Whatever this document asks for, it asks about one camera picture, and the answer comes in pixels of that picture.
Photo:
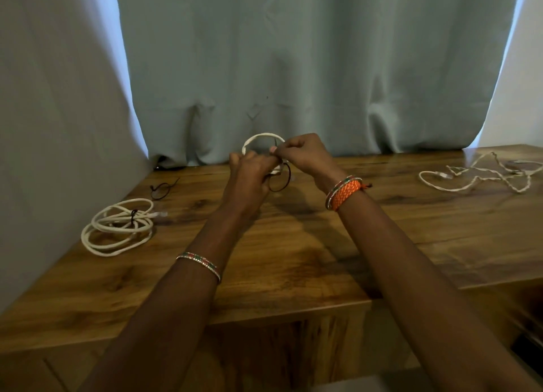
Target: white cable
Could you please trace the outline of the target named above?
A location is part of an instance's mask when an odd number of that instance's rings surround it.
[[[274,133],[260,133],[258,135],[251,136],[249,139],[246,140],[246,142],[243,144],[243,147],[241,148],[241,154],[242,155],[245,155],[245,151],[247,149],[248,144],[251,143],[252,141],[254,141],[257,137],[271,137],[271,138],[279,139],[283,143],[285,142],[285,140],[281,136],[275,135]],[[270,172],[270,174],[271,175],[277,175],[278,173],[281,173],[281,170],[283,170],[283,164],[282,163],[277,165],[275,167],[275,169]]]
[[[138,210],[134,216],[132,216],[132,210],[125,208],[123,205],[133,202],[146,202],[149,204],[149,208],[147,210]],[[112,209],[120,210],[120,212],[109,215],[108,212]],[[104,257],[117,256],[119,253],[142,245],[153,236],[152,219],[159,215],[165,216],[164,213],[150,213],[151,210],[153,210],[153,202],[149,199],[129,199],[117,204],[112,204],[94,215],[91,223],[83,228],[83,231],[81,231],[81,242],[91,253]],[[129,234],[129,236],[126,239],[109,245],[96,245],[89,241],[89,237],[93,231],[100,231],[103,233],[125,233]],[[143,238],[140,237],[139,240],[132,245],[122,247],[114,252],[108,252],[117,247],[125,246],[130,241],[134,240],[139,233],[144,232],[147,232],[147,235]]]
[[[492,155],[494,157],[494,160],[498,163],[498,165],[502,168],[502,169],[505,169],[508,173],[510,173],[510,175],[503,175],[501,174],[500,172],[498,172],[497,170],[492,170],[492,169],[487,169],[487,168],[478,168],[476,167],[476,164],[477,162],[479,162],[482,158],[484,158],[485,156],[488,156],[488,155]],[[532,176],[535,175],[537,172],[540,172],[541,170],[543,170],[543,163],[542,162],[533,162],[533,161],[523,161],[523,160],[516,160],[516,161],[510,161],[510,163],[532,163],[532,164],[537,164],[539,165],[539,168],[538,169],[535,169],[535,170],[523,170],[523,169],[509,169],[509,168],[506,168],[499,160],[498,160],[498,156],[494,153],[494,152],[489,152],[487,154],[484,154],[484,155],[481,155],[478,157],[478,159],[475,160],[475,162],[472,163],[472,165],[468,168],[463,168],[463,167],[457,167],[457,166],[449,166],[447,165],[446,168],[449,170],[449,172],[452,173],[452,175],[449,175],[447,173],[443,173],[443,172],[434,172],[434,171],[431,171],[431,170],[423,170],[421,173],[419,173],[419,179],[426,183],[428,186],[431,186],[433,187],[434,189],[437,189],[437,190],[443,190],[443,191],[447,191],[447,192],[459,192],[461,190],[466,190],[466,189],[469,189],[471,188],[477,181],[486,181],[486,180],[495,180],[495,181],[502,181],[502,182],[505,182],[506,185],[511,189],[511,190],[514,190],[515,192],[517,193],[522,193],[528,189],[530,189],[530,186],[532,185]],[[453,179],[455,178],[456,176],[460,176],[462,175],[463,173],[466,173],[468,170],[470,169],[475,169],[475,170],[480,170],[482,172],[491,172],[495,175],[497,175],[498,177],[481,177],[479,175],[475,176],[470,183],[468,183],[467,185],[461,187],[461,188],[457,188],[457,189],[445,189],[445,188],[442,188],[440,186],[436,186],[435,184],[433,183],[430,183],[428,182],[427,180],[425,180],[423,178],[423,174],[427,174],[427,173],[430,173],[432,175],[435,175],[435,176],[439,176],[439,177],[442,177],[444,179]],[[511,182],[509,182],[509,179],[513,178],[513,177],[518,177],[518,176],[526,176],[526,185],[524,186],[524,188],[521,188],[521,189],[518,189],[516,187],[514,187]]]

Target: tangled white cord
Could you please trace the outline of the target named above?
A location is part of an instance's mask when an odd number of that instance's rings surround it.
[[[251,136],[249,139],[247,139],[245,141],[245,143],[243,144],[243,147],[241,148],[241,154],[242,155],[245,155],[245,152],[247,150],[247,146],[249,145],[249,143],[251,143],[252,141],[254,141],[256,138],[258,137],[271,137],[271,138],[276,138],[276,139],[279,139],[280,141],[282,141],[283,143],[285,142],[285,140],[279,136],[279,135],[275,135],[274,133],[260,133],[258,135],[254,135],[254,136]],[[283,170],[283,164],[279,164],[277,165],[274,170],[272,170],[270,172],[271,175],[277,175],[278,173],[281,173],[281,170]]]
[[[487,168],[478,168],[476,167],[476,164],[477,162],[479,162],[482,158],[484,158],[485,156],[488,156],[488,155],[492,155],[494,157],[494,160],[498,163],[498,165],[506,170],[506,172],[509,174],[509,175],[503,175],[501,174],[500,172],[498,172],[497,170],[492,170],[492,169],[487,169]],[[475,183],[477,183],[478,181],[487,181],[487,180],[495,180],[495,181],[502,181],[502,182],[505,182],[506,185],[511,189],[511,190],[514,190],[515,192],[517,193],[522,193],[528,189],[530,189],[530,186],[532,185],[532,176],[535,175],[536,173],[540,172],[541,170],[543,170],[543,163],[542,162],[533,162],[533,161],[523,161],[523,160],[516,160],[516,161],[510,161],[509,163],[532,163],[532,164],[536,164],[536,165],[539,165],[539,168],[538,169],[535,169],[535,170],[524,170],[524,169],[509,169],[509,168],[506,168],[499,160],[498,160],[498,156],[494,153],[494,152],[489,152],[487,154],[484,154],[484,155],[481,155],[479,156],[475,162],[472,163],[472,165],[470,167],[467,167],[467,168],[463,168],[463,167],[457,167],[457,166],[449,166],[447,165],[446,168],[449,170],[449,172],[452,173],[452,175],[449,175],[447,173],[443,173],[443,172],[434,172],[434,171],[431,171],[431,170],[423,170],[421,173],[419,173],[419,179],[426,183],[428,186],[431,186],[433,187],[434,189],[437,189],[437,190],[443,190],[443,191],[446,191],[446,192],[459,192],[461,190],[466,190],[466,189],[469,189],[471,188]],[[455,178],[456,176],[460,176],[464,173],[466,173],[468,170],[470,169],[475,169],[475,170],[480,170],[482,172],[491,172],[493,174],[495,174],[497,177],[481,177],[479,175],[475,176],[470,183],[468,183],[466,186],[463,186],[461,188],[457,188],[457,189],[445,189],[445,188],[442,188],[440,186],[436,186],[435,184],[433,183],[430,183],[428,182],[427,180],[425,180],[423,178],[423,174],[432,174],[432,175],[435,175],[435,176],[439,176],[439,177],[442,177],[444,179],[453,179]],[[526,185],[524,186],[524,188],[516,188],[514,187],[511,182],[509,182],[509,179],[513,178],[513,177],[519,177],[519,176],[526,176]]]
[[[146,202],[149,204],[149,208],[147,210],[130,210],[123,206],[124,204],[133,202]],[[109,215],[108,212],[112,209],[117,209],[120,212]],[[153,236],[152,219],[157,216],[165,215],[164,213],[159,212],[150,213],[151,210],[153,210],[153,202],[149,199],[129,199],[117,204],[112,204],[94,215],[91,223],[83,228],[83,231],[81,231],[81,242],[88,251],[103,257],[117,256],[119,253],[142,245]],[[126,239],[109,245],[96,245],[89,241],[89,237],[93,231],[100,231],[103,233],[124,233],[129,236]],[[146,236],[140,236],[138,241],[132,243],[132,245],[125,246],[134,240],[138,234],[144,232],[147,232]],[[109,252],[118,247],[121,247],[121,249]]]

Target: white rope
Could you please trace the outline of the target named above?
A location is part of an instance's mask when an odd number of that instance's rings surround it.
[[[283,143],[285,142],[285,140],[281,136],[275,135],[274,133],[260,133],[258,135],[251,136],[249,139],[246,140],[246,142],[243,144],[243,147],[241,148],[241,154],[242,155],[245,155],[245,151],[246,151],[247,146],[249,145],[249,143],[251,143],[252,141],[254,141],[258,137],[271,137],[271,138],[279,139]],[[277,175],[278,173],[281,173],[281,170],[283,170],[283,164],[282,163],[277,165],[275,167],[275,169],[270,172],[270,174],[271,175]]]
[[[132,210],[125,208],[123,205],[133,202],[145,202],[149,204],[147,210],[138,210],[134,216],[132,216]],[[109,211],[117,209],[120,212],[113,215],[109,215]],[[153,210],[153,202],[149,199],[129,199],[117,204],[112,204],[107,208],[99,211],[94,217],[92,217],[91,223],[83,228],[81,231],[81,242],[88,251],[98,256],[110,257],[117,256],[119,253],[123,253],[133,247],[139,246],[147,242],[151,236],[153,236],[153,221],[152,219],[157,216],[165,216],[164,213],[150,213]],[[89,241],[89,237],[93,231],[100,231],[103,233],[124,233],[129,234],[126,239],[119,242],[111,243],[109,245],[96,245]],[[132,240],[134,240],[140,233],[147,232],[146,236],[139,236],[139,240],[132,245],[125,246]],[[114,252],[109,252],[112,249],[121,247]]]
[[[498,172],[497,170],[476,167],[476,164],[481,159],[483,159],[485,156],[488,156],[488,155],[492,155],[494,157],[494,160],[498,163],[498,165],[502,169],[506,170],[506,172],[508,174],[503,175],[500,172]],[[449,175],[449,174],[443,173],[443,172],[434,172],[434,171],[431,171],[431,170],[423,170],[421,173],[419,173],[419,179],[422,182],[426,183],[428,186],[433,187],[434,189],[443,190],[443,191],[447,191],[447,192],[459,192],[461,190],[469,189],[475,183],[477,183],[478,181],[487,181],[487,180],[502,181],[502,182],[505,182],[506,185],[511,190],[514,190],[517,193],[522,193],[522,192],[530,189],[530,186],[532,185],[532,176],[535,175],[536,173],[540,172],[541,170],[543,170],[543,163],[542,162],[516,160],[516,161],[510,161],[509,163],[532,163],[532,164],[539,165],[539,168],[535,169],[535,170],[509,169],[509,168],[506,168],[498,160],[498,156],[494,152],[489,152],[487,154],[479,156],[478,159],[476,159],[475,162],[473,162],[472,165],[470,167],[467,167],[467,168],[447,165],[446,168],[449,170],[449,172],[451,172],[452,175]],[[494,175],[496,175],[497,177],[481,177],[481,176],[477,175],[471,180],[470,183],[468,183],[467,185],[465,185],[465,186],[463,186],[461,188],[457,188],[457,189],[445,189],[445,188],[442,188],[440,186],[436,186],[435,184],[430,183],[430,182],[428,182],[427,180],[425,180],[423,178],[423,174],[432,174],[432,175],[435,175],[435,176],[442,177],[444,179],[453,179],[456,176],[460,176],[460,175],[466,173],[468,170],[471,170],[471,169],[480,170],[482,172],[490,172],[490,173],[493,173]],[[513,177],[519,177],[519,176],[525,176],[526,177],[526,185],[524,186],[524,188],[521,188],[521,189],[514,187],[511,184],[511,182],[509,182],[509,179],[511,179]]]

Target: light blue curtain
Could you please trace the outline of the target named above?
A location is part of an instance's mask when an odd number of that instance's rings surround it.
[[[251,135],[336,156],[462,148],[516,0],[119,0],[150,156],[218,163]]]

